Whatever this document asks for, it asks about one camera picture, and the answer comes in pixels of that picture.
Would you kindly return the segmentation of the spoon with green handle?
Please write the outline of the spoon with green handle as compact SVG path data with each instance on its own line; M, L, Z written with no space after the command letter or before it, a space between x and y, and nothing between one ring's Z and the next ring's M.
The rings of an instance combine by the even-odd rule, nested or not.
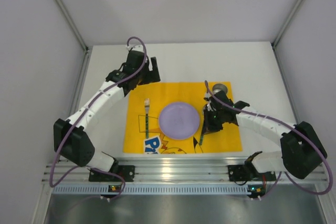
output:
M211 126L212 126L211 116L212 116L211 106L207 104L203 107L203 125L199 141L200 146L203 144L204 136L211 133Z

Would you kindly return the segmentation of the fork with green handle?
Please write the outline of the fork with green handle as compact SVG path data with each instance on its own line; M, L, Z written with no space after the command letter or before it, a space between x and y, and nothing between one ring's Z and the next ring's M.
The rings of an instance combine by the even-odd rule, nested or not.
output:
M150 110L150 99L146 98L144 100L144 108L145 108L145 137L149 138L149 110Z

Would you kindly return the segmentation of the small metal cup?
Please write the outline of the small metal cup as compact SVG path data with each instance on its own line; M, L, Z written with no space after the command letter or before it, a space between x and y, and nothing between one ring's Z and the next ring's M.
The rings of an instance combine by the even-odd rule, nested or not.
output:
M214 96L227 96L228 93L228 87L222 83L217 83L213 85L212 92Z

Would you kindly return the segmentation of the purple plastic plate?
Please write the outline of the purple plastic plate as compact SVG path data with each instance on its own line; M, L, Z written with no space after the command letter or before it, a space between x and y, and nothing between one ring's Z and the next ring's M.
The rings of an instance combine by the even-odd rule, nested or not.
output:
M165 106L159 114L161 132L173 140L188 139L200 126L198 111L186 102L173 102Z

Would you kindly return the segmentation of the yellow Pikachu cloth placemat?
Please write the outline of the yellow Pikachu cloth placemat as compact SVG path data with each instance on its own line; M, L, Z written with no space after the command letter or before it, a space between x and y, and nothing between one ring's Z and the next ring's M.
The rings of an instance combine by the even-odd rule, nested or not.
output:
M173 140L165 136L158 124L162 109L173 102L186 102L192 105L203 118L202 108L206 104L205 84L202 82L152 83L138 86L129 94L127 121L123 152L128 154L146 154L152 145L159 143L155 149L158 154L203 154L228 153L243 150L239 129L234 124L225 123L217 133L204 136L199 145L201 130L185 140ZM150 99L149 138L145 137L144 100Z

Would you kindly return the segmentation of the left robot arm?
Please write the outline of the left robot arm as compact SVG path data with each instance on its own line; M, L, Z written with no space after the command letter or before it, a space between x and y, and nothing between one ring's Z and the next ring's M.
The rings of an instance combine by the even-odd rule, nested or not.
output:
M89 136L103 116L137 86L161 80L157 59L131 49L120 69L110 72L94 96L66 120L53 126L54 150L79 167L90 166L109 172L116 159L98 149L98 141Z

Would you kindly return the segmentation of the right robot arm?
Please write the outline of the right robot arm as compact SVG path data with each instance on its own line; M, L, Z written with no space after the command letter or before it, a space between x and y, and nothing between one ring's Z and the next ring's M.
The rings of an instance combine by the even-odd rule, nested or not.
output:
M288 172L298 179L306 178L328 155L312 125L281 122L259 113L248 103L234 103L224 91L205 94L202 134L216 133L224 124L234 124L254 131L277 144L274 152L256 151L244 162L244 168L253 177L267 172Z

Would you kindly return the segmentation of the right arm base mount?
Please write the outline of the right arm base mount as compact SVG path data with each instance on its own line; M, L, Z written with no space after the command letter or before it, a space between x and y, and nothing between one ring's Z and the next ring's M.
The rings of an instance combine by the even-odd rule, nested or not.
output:
M272 182L276 180L274 172L258 172L252 165L252 160L261 154L260 152L255 152L253 155L249 156L243 164L238 165L228 165L228 175L229 181L234 182L237 185L245 185L247 182Z

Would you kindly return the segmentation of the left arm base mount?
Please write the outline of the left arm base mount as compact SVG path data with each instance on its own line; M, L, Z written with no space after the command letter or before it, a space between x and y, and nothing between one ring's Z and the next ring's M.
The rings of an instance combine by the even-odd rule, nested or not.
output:
M135 166L133 165L118 165L109 173L117 174L118 176L122 177L125 182L133 182L135 176ZM98 172L96 170L90 170L89 174L89 181L90 182L120 182L121 179L119 177L115 177L112 175L108 175L106 173Z

